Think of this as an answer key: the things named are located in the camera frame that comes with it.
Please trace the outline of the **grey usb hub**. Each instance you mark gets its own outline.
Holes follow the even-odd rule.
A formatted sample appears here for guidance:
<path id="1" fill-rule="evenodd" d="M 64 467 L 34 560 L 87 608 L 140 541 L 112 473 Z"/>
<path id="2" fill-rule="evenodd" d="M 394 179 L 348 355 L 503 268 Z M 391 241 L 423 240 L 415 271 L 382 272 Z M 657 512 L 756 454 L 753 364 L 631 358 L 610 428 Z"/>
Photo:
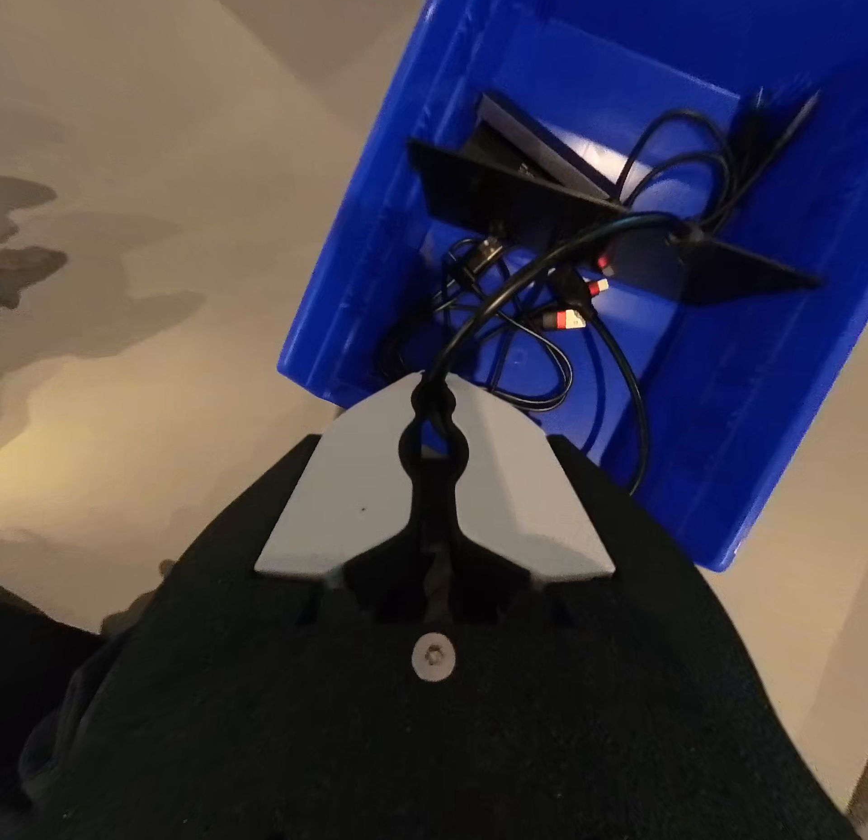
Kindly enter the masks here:
<path id="1" fill-rule="evenodd" d="M 616 199 L 609 178 L 498 91 L 490 90 L 480 97 L 476 126 L 461 152 L 582 195 L 607 202 Z"/>

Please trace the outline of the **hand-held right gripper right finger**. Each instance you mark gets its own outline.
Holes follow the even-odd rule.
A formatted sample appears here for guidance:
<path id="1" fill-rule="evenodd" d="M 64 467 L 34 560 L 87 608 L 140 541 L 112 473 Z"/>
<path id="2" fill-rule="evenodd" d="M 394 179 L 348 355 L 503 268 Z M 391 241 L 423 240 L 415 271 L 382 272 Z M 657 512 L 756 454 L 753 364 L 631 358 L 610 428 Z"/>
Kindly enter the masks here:
<path id="1" fill-rule="evenodd" d="M 446 378 L 436 468 L 454 569 L 466 584 L 536 586 L 615 565 L 543 430 L 456 375 Z"/>

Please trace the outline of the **blue plastic bin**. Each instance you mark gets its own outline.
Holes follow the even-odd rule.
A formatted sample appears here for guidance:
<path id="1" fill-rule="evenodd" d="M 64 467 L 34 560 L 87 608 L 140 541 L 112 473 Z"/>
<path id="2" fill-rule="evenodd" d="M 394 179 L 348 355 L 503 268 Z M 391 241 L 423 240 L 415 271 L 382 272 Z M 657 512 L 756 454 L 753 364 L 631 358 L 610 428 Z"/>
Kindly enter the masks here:
<path id="1" fill-rule="evenodd" d="M 411 139 L 458 151 L 483 93 L 564 140 L 626 154 L 670 108 L 769 136 L 819 92 L 728 217 L 728 244 L 821 285 L 687 305 L 618 282 L 602 318 L 642 376 L 638 500 L 693 559 L 734 558 L 866 324 L 866 0 L 427 0 L 281 352 L 343 407 L 384 383 L 380 344 L 464 235 L 433 219 Z"/>

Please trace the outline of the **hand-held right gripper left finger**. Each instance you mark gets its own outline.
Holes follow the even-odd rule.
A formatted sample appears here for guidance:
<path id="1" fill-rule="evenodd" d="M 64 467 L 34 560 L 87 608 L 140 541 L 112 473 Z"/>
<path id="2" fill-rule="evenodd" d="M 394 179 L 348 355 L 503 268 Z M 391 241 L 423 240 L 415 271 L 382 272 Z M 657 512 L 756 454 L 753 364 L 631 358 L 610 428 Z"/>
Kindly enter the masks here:
<path id="1" fill-rule="evenodd" d="M 410 522 L 399 440 L 415 417 L 419 372 L 342 413 L 325 430 L 255 563 L 257 574 L 349 585 L 346 566 Z"/>

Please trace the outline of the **dark cloth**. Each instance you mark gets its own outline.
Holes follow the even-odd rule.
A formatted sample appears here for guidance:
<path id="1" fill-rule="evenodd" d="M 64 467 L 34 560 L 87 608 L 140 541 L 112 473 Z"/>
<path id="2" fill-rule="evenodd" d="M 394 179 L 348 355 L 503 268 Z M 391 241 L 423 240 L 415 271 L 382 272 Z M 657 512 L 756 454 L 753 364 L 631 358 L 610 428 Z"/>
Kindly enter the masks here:
<path id="1" fill-rule="evenodd" d="M 27 814 L 18 760 L 32 730 L 61 704 L 73 673 L 105 644 L 1 589 L 2 832 Z"/>

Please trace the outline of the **black divider panel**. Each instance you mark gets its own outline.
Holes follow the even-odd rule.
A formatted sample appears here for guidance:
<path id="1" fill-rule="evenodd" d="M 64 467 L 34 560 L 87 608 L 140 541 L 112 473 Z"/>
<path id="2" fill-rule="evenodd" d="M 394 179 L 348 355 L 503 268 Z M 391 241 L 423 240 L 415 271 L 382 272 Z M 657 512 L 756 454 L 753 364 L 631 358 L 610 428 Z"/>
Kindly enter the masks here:
<path id="1" fill-rule="evenodd" d="M 417 139 L 407 143 L 429 215 L 455 227 L 544 253 L 588 228 L 627 216 L 611 202 L 582 195 L 477 161 Z M 813 290 L 815 274 L 730 245 L 653 214 L 649 227 L 605 237 L 588 267 L 624 286 L 687 305 L 715 305 L 745 297 Z"/>

